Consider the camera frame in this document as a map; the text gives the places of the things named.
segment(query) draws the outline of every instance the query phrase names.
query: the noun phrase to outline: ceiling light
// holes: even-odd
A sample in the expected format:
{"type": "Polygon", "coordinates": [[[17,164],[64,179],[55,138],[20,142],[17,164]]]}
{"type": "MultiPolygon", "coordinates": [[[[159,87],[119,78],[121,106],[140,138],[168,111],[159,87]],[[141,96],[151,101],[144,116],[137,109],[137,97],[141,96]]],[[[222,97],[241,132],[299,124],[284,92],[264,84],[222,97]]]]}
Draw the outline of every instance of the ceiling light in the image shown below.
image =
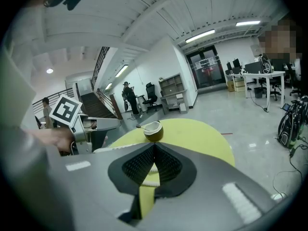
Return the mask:
{"type": "Polygon", "coordinates": [[[112,83],[109,83],[105,90],[108,90],[111,87],[112,83]]]}
{"type": "Polygon", "coordinates": [[[190,43],[190,42],[192,42],[192,41],[194,41],[194,40],[196,40],[196,39],[202,38],[202,37],[204,37],[204,36],[206,36],[206,35],[209,35],[209,34],[212,34],[212,33],[215,33],[215,30],[214,30],[214,29],[213,29],[213,30],[210,30],[210,31],[207,31],[207,32],[205,32],[205,33],[200,33],[200,34],[198,34],[198,35],[196,35],[196,36],[193,36],[193,37],[187,39],[187,40],[186,40],[186,43],[190,43]]]}
{"type": "Polygon", "coordinates": [[[124,66],[122,67],[122,69],[120,70],[120,72],[118,72],[117,75],[116,75],[115,77],[119,77],[119,76],[124,72],[124,70],[125,70],[127,67],[128,67],[128,65],[124,65],[124,66]]]}
{"type": "Polygon", "coordinates": [[[261,21],[245,21],[245,22],[238,22],[236,26],[246,26],[246,25],[256,25],[259,24],[261,21]]]}

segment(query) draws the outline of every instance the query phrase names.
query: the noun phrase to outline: gray floor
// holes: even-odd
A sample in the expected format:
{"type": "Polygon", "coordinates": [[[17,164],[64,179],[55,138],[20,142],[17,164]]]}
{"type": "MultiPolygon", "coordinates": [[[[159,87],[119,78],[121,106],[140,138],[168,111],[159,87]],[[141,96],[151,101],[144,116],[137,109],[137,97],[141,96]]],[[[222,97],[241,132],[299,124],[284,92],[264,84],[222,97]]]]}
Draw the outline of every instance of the gray floor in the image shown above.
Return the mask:
{"type": "MultiPolygon", "coordinates": [[[[285,90],[286,103],[291,103],[296,96],[289,96],[290,89],[285,90]]],[[[256,103],[265,107],[265,95],[256,103]]],[[[273,179],[280,171],[293,171],[289,163],[289,152],[282,147],[275,137],[279,122],[284,115],[280,109],[280,98],[271,98],[270,112],[264,112],[250,98],[245,98],[244,92],[228,92],[220,90],[198,95],[193,109],[187,114],[178,111],[164,115],[160,110],[145,114],[135,121],[127,120],[130,113],[124,114],[122,126],[108,132],[108,143],[111,144],[126,132],[134,129],[137,124],[144,125],[159,119],[189,118],[205,122],[225,135],[235,157],[235,166],[244,174],[263,186],[270,194],[275,194],[273,179]]],[[[305,126],[302,136],[308,138],[308,128],[305,126]]],[[[307,171],[308,150],[298,149],[292,158],[292,163],[303,172],[307,171]]],[[[300,186],[298,172],[283,172],[275,177],[275,187],[280,192],[293,194],[300,186]]]]}

